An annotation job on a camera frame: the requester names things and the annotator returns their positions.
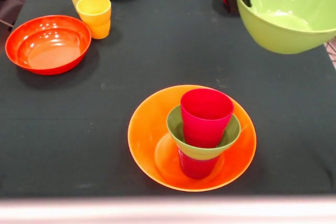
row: green bowl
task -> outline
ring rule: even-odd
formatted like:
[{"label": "green bowl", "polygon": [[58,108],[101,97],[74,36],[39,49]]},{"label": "green bowl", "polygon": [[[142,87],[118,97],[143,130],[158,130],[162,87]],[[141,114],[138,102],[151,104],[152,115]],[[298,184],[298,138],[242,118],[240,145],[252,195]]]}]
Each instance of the green bowl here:
[{"label": "green bowl", "polygon": [[181,106],[175,107],[167,117],[169,133],[174,138],[179,149],[187,156],[197,160],[208,160],[219,156],[223,151],[229,149],[240,135],[240,122],[233,114],[229,124],[226,126],[223,138],[217,148],[199,148],[185,143],[183,137],[183,122]]},{"label": "green bowl", "polygon": [[240,16],[260,46],[297,54],[336,36],[335,0],[237,0]]}]

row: stacked cups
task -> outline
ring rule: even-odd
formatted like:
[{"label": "stacked cups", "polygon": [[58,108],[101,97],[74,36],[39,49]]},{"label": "stacked cups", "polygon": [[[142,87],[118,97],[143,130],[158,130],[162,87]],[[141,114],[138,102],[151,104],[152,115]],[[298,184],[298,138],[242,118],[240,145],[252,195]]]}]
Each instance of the stacked cups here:
[{"label": "stacked cups", "polygon": [[103,39],[111,27],[110,0],[72,0],[81,20],[89,27],[92,38]]},{"label": "stacked cups", "polygon": [[186,176],[208,176],[223,151],[238,139],[240,123],[233,110],[231,99],[222,92],[194,89],[169,113],[168,130],[179,148],[180,166]]}]

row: red-orange bowl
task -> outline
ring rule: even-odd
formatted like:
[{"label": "red-orange bowl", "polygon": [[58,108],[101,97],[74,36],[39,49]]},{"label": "red-orange bowl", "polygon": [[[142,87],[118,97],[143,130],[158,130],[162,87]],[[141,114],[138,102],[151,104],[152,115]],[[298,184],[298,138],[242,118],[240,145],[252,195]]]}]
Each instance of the red-orange bowl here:
[{"label": "red-orange bowl", "polygon": [[90,30],[82,21],[52,15],[17,27],[8,37],[5,50],[17,66],[36,74],[53,75],[74,68],[90,43]]}]

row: orange bowl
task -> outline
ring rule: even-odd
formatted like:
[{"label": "orange bowl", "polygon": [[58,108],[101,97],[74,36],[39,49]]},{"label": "orange bowl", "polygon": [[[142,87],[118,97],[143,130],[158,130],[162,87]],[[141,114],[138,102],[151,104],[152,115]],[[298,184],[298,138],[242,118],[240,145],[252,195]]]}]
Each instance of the orange bowl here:
[{"label": "orange bowl", "polygon": [[241,134],[204,179],[186,177],[179,166],[178,149],[166,127],[169,112],[180,104],[184,93],[206,88],[181,85],[156,92],[144,100],[134,112],[128,128],[128,145],[140,169],[163,186],[181,191],[207,191],[236,180],[253,160],[257,138],[253,123],[235,100],[234,113],[241,124]]},{"label": "orange bowl", "polygon": [[91,43],[89,28],[80,20],[63,15],[32,19],[8,37],[6,53],[19,67],[52,75],[74,68]]}]

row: table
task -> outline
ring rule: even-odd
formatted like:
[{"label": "table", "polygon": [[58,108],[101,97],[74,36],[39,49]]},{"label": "table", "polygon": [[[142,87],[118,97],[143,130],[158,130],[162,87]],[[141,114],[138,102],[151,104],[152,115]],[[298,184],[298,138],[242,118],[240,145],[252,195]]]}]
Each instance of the table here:
[{"label": "table", "polygon": [[[16,26],[52,14],[78,17],[70,0],[27,0]],[[44,77],[0,62],[1,197],[186,194],[143,174],[127,144],[136,107],[177,84],[227,93],[257,132],[245,174],[197,195],[336,192],[336,72],[324,47],[268,52],[221,0],[112,0],[110,36],[74,70]]]}]

